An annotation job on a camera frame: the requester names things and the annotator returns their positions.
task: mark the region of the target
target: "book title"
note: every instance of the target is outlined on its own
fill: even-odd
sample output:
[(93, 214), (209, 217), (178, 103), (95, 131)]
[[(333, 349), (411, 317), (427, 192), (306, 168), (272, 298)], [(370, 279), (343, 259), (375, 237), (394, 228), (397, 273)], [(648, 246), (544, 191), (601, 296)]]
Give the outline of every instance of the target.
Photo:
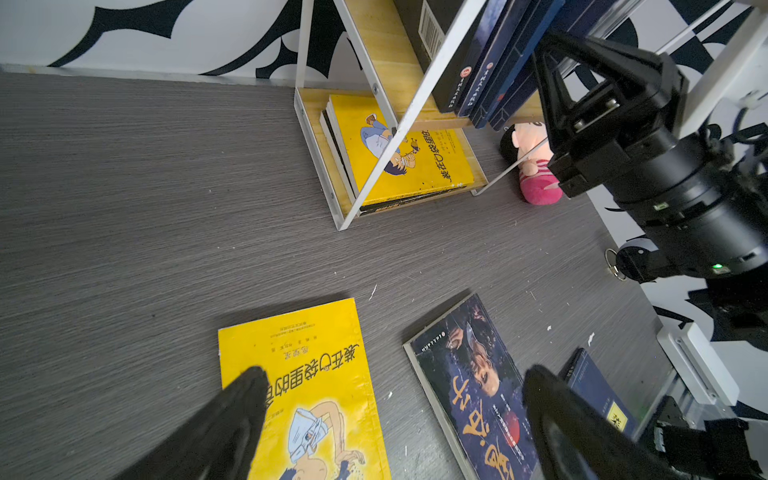
[(289, 390), (297, 389), (305, 382), (316, 378), (321, 372), (330, 372), (339, 369), (345, 363), (350, 363), (355, 359), (355, 349), (359, 344), (342, 348), (336, 353), (324, 353), (319, 359), (312, 359), (310, 362), (299, 366), (275, 379), (274, 387), (272, 385), (266, 388), (266, 407), (269, 408), (275, 397), (285, 395)]
[(445, 331), (440, 332), (439, 335), (437, 335), (435, 338), (429, 340), (426, 345), (422, 347), (422, 353), (426, 352), (427, 350), (431, 349), (438, 340), (445, 338)]
[(482, 91), (482, 85), (485, 83), (485, 77), (488, 77), (488, 73), (491, 71), (490, 68), (486, 68), (485, 71), (482, 74), (482, 77), (480, 77), (480, 82), (478, 83), (477, 88), (472, 92), (472, 96), (467, 101), (467, 106), (471, 107), (475, 104), (475, 100), (478, 99), (478, 95), (480, 95), (480, 92)]
[(444, 159), (440, 154), (440, 150), (437, 148), (435, 141), (432, 139), (432, 134), (430, 134), (427, 130), (424, 130), (422, 131), (422, 136), (424, 137), (424, 141), (427, 142), (427, 145), (429, 146), (429, 151), (431, 151), (435, 156), (435, 164), (437, 165), (437, 168), (440, 169), (440, 174), (443, 178), (451, 181), (451, 174), (448, 173), (448, 168), (445, 166)]
[[(457, 402), (461, 401), (458, 404), (458, 407), (464, 412), (469, 404), (469, 400), (472, 398), (469, 393), (464, 393), (467, 384), (469, 384), (469, 379), (466, 379), (464, 383), (462, 383), (461, 388), (456, 385), (456, 380), (458, 380), (458, 376), (454, 376), (452, 380), (453, 392), (456, 394), (456, 397), (453, 399), (453, 405), (456, 405)], [(488, 448), (485, 450), (485, 464), (491, 468), (495, 468), (498, 474), (502, 477), (502, 480), (515, 480), (515, 474), (512, 473), (512, 470), (509, 468), (509, 458), (504, 455), (495, 444), (485, 441), (486, 438), (488, 438), (488, 433), (490, 431), (491, 426), (483, 419), (482, 399), (480, 399), (480, 408), (472, 410), (472, 413), (469, 414), (469, 420), (468, 423), (464, 425), (462, 435), (467, 435), (474, 441), (479, 440), (481, 447), (485, 447), (485, 445), (488, 444)], [(523, 455), (520, 451), (520, 447), (518, 447), (516, 443), (514, 448), (522, 457)]]

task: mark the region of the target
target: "dark book cover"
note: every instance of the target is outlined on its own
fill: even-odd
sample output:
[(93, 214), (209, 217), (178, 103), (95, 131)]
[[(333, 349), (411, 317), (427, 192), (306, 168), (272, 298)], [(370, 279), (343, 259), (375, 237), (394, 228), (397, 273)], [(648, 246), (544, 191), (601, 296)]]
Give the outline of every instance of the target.
[(499, 58), (502, 57), (502, 53), (504, 53), (504, 49), (518, 25), (520, 25), (525, 9), (530, 3), (531, 0), (509, 0), (504, 6), (491, 36), (480, 54), (480, 59), (475, 66), (475, 74), (472, 75), (473, 80), (469, 87), (464, 90), (462, 99), (457, 105), (456, 114), (459, 117), (466, 117), (472, 111), (472, 107), (475, 106), (483, 87), (491, 79), (493, 69)]
[(522, 377), (479, 297), (470, 296), (406, 345), (478, 478), (528, 480), (538, 457)]
[[(394, 0), (413, 51), (426, 71), (445, 33), (462, 6), (462, 0)], [(506, 0), (488, 0), (469, 27), (462, 43), (432, 91), (442, 113), (454, 111), (462, 92), (472, 80), (475, 65)]]
[(565, 375), (565, 382), (571, 390), (611, 422), (619, 432), (632, 437), (636, 426), (634, 417), (608, 385), (587, 350), (577, 351), (571, 368)]
[[(583, 38), (616, 3), (616, 0), (571, 0), (552, 21), (553, 30), (567, 31)], [(533, 61), (528, 60), (517, 78), (504, 95), (504, 101), (491, 115), (489, 124), (494, 130), (501, 130), (507, 120), (536, 92), (538, 85)]]
[(469, 117), (476, 128), (483, 128), (504, 98), (505, 92), (531, 57), (565, 0), (533, 0), (525, 11), (520, 27), (504, 50), (491, 82), (483, 90)]

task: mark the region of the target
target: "yellow book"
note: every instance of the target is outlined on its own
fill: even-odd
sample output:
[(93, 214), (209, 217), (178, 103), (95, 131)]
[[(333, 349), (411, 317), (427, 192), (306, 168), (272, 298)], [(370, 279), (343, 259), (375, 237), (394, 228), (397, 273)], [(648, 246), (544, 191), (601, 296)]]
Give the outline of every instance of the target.
[[(384, 116), (375, 98), (331, 95), (327, 111), (334, 129), (338, 130), (339, 148), (357, 194), (392, 133), (384, 125)], [(455, 131), (411, 131), (363, 205), (453, 190), (474, 181)]]
[(354, 299), (221, 329), (219, 357), (222, 387), (270, 380), (248, 478), (391, 478)]

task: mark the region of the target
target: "cartoon illustration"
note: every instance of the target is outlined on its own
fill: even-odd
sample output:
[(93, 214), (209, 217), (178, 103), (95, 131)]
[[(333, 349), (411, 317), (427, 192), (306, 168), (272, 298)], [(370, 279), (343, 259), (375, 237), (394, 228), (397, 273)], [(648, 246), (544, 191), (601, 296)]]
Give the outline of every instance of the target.
[[(365, 146), (370, 150), (374, 157), (381, 157), (384, 148), (392, 140), (392, 132), (383, 123), (376, 120), (376, 114), (371, 114), (366, 118), (368, 127), (360, 129), (360, 137)], [(384, 167), (384, 171), (390, 175), (405, 175), (407, 168), (416, 166), (416, 152), (419, 151), (419, 143), (416, 139), (411, 141), (412, 151), (402, 155), (400, 149), (395, 150), (392, 160)]]
[(339, 467), (336, 480), (349, 477), (351, 462), (365, 465), (366, 460), (357, 450), (346, 450), (344, 436), (344, 415), (335, 402), (322, 402), (311, 410), (296, 409), (288, 434), (288, 452), (292, 468), (280, 476), (280, 480), (324, 480), (328, 475), (326, 463), (312, 458), (317, 446), (328, 431), (333, 430), (334, 462)]

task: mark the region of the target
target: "book spine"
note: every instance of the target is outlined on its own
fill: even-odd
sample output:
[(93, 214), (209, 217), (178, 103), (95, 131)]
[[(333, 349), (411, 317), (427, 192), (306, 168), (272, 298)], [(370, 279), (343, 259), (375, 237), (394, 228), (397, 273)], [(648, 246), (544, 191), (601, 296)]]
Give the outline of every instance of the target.
[[(468, 86), (477, 76), (476, 67), (480, 54), (485, 49), (506, 2), (507, 0), (488, 0), (484, 10), (476, 18), (475, 23), (464, 37), (464, 41), (438, 80), (432, 96), (442, 113), (454, 111), (458, 107), (461, 98), (468, 91)], [(461, 55), (462, 47), (465, 47), (463, 55)]]
[[(583, 38), (611, 9), (613, 4), (614, 0), (571, 0), (554, 17), (552, 28), (567, 31), (571, 35)], [(504, 127), (507, 120), (528, 101), (538, 87), (530, 61), (525, 64), (518, 75), (518, 79), (515, 79), (515, 82), (507, 90), (502, 104), (492, 113), (489, 123), (496, 131)]]
[(539, 0), (528, 8), (525, 27), (505, 52), (504, 70), (497, 71), (494, 84), (485, 89), (483, 98), (472, 110), (470, 118), (476, 128), (483, 128), (488, 123), (491, 113), (504, 99), (507, 89), (531, 57), (536, 44), (544, 36), (563, 4), (564, 0)]
[(477, 62), (475, 70), (477, 74), (474, 80), (462, 95), (460, 106), (456, 109), (459, 117), (466, 117), (475, 106), (483, 87), (491, 79), (494, 68), (498, 60), (502, 57), (504, 49), (512, 39), (515, 29), (520, 25), (525, 9), (531, 0), (509, 0), (506, 5), (504, 16), (498, 20), (497, 25), (491, 33), (491, 41), (486, 44), (485, 54), (481, 55)]
[(504, 95), (504, 101), (491, 114), (491, 118), (488, 120), (491, 128), (496, 131), (501, 130), (507, 120), (520, 110), (520, 107), (528, 101), (537, 88), (536, 77), (533, 75), (533, 62), (528, 60)]

